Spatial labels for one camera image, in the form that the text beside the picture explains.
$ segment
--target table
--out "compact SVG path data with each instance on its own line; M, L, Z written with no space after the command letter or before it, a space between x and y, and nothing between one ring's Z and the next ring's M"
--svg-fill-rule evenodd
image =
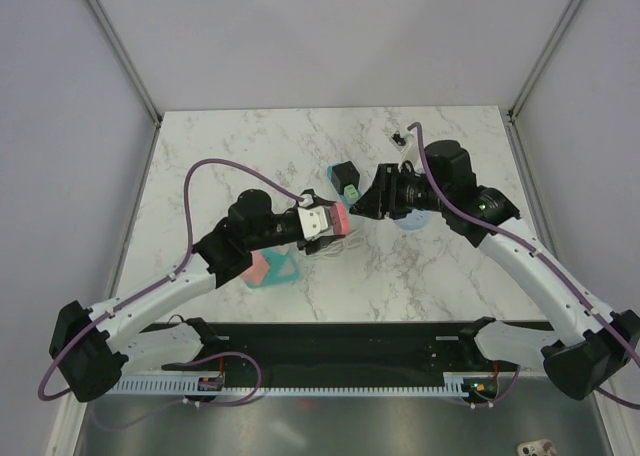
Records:
M471 154L478 182L504 192L530 221L497 107L344 108L186 111L165 115L123 267L118 294L167 274L185 251L182 185L203 158L231 159L299 194L336 194L327 167L351 160L367 188L378 163L399 161L388 140L420 121L425 143L455 139ZM274 210L292 205L240 171L203 167L191 186L196 241L226 215L245 189L272 195ZM539 319L530 299L493 261L454 234L439 215L416 232L393 221L362 221L366 243L336 260L296 256L294 283L249 289L234 280L173 313L207 321L444 321Z

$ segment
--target robotic arm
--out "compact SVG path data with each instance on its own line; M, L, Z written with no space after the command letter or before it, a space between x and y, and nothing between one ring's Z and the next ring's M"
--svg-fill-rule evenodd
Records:
M482 318L467 328L463 336L485 358L544 371L573 399L586 397L628 362L624 348L595 315L604 318L632 347L640 339L640 318L631 310L613 312L567 276L593 309L581 304L549 265L543 263L539 256L544 252L547 261L568 275L520 219L513 203L497 189L477 184L469 153L458 142L437 141L425 148L431 174L455 208L497 227L502 230L500 233L474 224L444 205L427 176L413 170L410 155L415 157L417 153L405 148L403 154L408 159L400 165L378 166L373 184L351 208L351 213L372 219L399 219L413 209L440 212L452 231L467 238L515 279L554 328L554 331L516 328L493 318ZM535 251L527 251L502 233L528 242Z
M105 313L110 315L60 362L59 369L78 401L102 396L122 376L169 363L186 363L204 346L215 347L217 337L200 318L161 331L141 331L177 306L247 271L253 264L252 251L295 242L298 249L313 254L348 233L348 216L342 203L321 199L313 190L305 191L302 197L303 201L293 208L274 214L267 193L245 191L231 205L228 216L193 245L186 264L173 266L166 284L158 285L156 279L142 285L140 289L157 287L121 311L114 311L120 297L86 309L77 301L62 308L49 349L53 358L81 330Z

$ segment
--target reflective floor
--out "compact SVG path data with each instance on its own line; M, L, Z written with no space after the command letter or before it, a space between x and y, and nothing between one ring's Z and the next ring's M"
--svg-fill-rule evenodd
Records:
M118 425L166 401L109 396L95 411L103 423ZM558 456L612 454L591 398L572 401L546 380L521 378L489 410L426 398L271 397L200 410L178 405L121 432L85 422L76 455L516 456L519 443L543 438L554 442Z

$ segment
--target white wall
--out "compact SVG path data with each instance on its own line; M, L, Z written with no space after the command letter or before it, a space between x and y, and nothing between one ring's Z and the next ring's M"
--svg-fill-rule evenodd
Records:
M57 312L103 296L153 129L81 0L0 0L0 41L0 441L31 456Z
M638 314L639 116L640 0L587 0L519 127L562 261L602 299ZM617 381L640 402L635 366Z
M162 111L510 106L568 0L101 0Z

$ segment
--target pink object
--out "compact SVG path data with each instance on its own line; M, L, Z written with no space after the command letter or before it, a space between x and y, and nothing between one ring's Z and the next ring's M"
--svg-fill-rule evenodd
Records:
M259 286L269 272L269 263L259 251L251 251L253 264L240 275L247 283Z
M335 203L329 209L331 216L331 226L334 234L347 235L349 233L349 213L342 203Z

